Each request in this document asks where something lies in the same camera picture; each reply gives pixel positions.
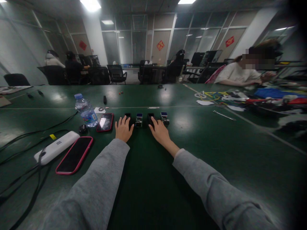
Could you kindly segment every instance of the ceiling light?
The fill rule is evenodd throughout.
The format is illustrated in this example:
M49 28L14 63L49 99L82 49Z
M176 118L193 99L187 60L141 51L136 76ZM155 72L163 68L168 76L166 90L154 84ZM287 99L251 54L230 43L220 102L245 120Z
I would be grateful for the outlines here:
M286 28L280 28L280 29L277 29L277 30L284 30L284 29L287 29L287 27Z
M101 9L101 6L99 5L97 0L80 0L80 2L89 12L94 12L96 10Z
M114 25L114 22L112 20L102 20L102 23L105 25Z
M178 4L193 4L196 0L180 0Z

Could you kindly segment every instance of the water bottle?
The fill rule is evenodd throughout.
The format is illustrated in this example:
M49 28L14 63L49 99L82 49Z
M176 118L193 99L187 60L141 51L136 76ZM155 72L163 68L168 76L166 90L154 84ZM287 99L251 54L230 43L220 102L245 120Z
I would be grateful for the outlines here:
M82 94L76 94L75 99L77 99L77 110L79 111L82 119L84 120L84 123L88 127L95 127L98 124L98 119L92 105L83 98Z

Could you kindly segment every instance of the pink phone case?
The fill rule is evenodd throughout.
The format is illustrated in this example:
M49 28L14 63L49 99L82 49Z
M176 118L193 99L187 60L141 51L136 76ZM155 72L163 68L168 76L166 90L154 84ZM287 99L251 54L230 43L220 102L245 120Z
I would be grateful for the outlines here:
M61 165L61 163L63 162L63 160L65 159L65 157L69 154L69 152L71 151L71 149L73 148L73 146L75 145L75 143L76 143L80 138L90 138L91 141L89 142L89 145L87 146L87 148L86 148L84 154L82 155L82 157L81 157L79 163L77 164L77 167L76 167L72 172L58 172L58 171L57 171L57 170L58 170L58 167ZM69 149L69 151L66 153L65 157L61 160L61 162L59 163L59 165L58 165L57 168L55 169L55 173L56 173L56 174L59 174L59 175L71 175L71 174L74 174L74 173L78 170L78 168L80 167L80 165L81 165L81 163L82 163L82 161L83 161L83 159L84 159L84 157L85 157L85 155L86 155L87 151L89 150L89 148L90 148L90 146L91 146L92 143L93 143L93 138L92 138L92 137L79 137L79 138L74 142L74 144L71 146L71 148Z

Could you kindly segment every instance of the red phone case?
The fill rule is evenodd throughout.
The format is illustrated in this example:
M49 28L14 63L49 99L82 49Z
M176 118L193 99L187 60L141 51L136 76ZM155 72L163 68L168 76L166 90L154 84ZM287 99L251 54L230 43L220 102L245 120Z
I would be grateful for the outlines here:
M87 146L87 148L86 148L84 154L82 155L82 157L81 157L79 163L77 164L77 167L76 167L72 172L58 172L58 171L57 171L57 170L58 170L58 167L61 165L62 161L63 161L63 160L65 159L65 157L69 154L69 152L70 152L70 150L72 149L72 147L75 145L75 143L76 143L80 138L91 138L91 141L89 142L89 145ZM89 150L89 148L90 148L90 146L91 146L92 143L93 143L93 138L92 138L92 137L79 137L79 138L74 142L74 144L71 146L71 148L69 149L69 151L66 153L65 157L61 160L61 162L59 163L59 165L58 165L57 168L55 169L55 173L56 173L56 174L59 174L59 175L71 175L71 174L74 174L74 173L78 170L78 168L80 167L80 165L81 165L81 163L82 163L82 161L83 161L83 159L84 159L84 157L85 157L85 155L86 155L87 151Z
M108 132L108 131L112 130L112 127L113 127L113 118L114 118L114 114L113 114L113 113L103 113L103 114L102 114L102 117L103 117L104 114L112 114L111 126L110 126L110 129L108 129L108 130L98 130L98 127L99 127L99 125L100 125L100 124L98 124L98 125L97 125L97 128L96 128L96 131L99 132L99 133L101 133L101 132Z

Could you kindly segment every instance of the hand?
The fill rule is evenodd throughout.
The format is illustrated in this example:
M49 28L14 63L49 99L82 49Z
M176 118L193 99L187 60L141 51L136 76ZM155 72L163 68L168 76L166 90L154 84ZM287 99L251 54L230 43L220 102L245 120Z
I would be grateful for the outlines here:
M133 124L129 130L130 118L128 119L126 118L127 118L126 116L124 116L123 120L122 118L120 118L118 121L118 126L117 126L117 121L115 122L115 130L116 130L115 138L120 139L124 141L125 143L127 143L129 138L131 137L133 127L134 127L134 124Z
M164 126L163 122L158 120L156 121L153 117L151 117L153 121L154 128L151 125L148 125L150 128L153 137L159 142L166 150L175 157L176 153L180 150L180 148L175 145L174 142L171 141L169 137L169 131Z

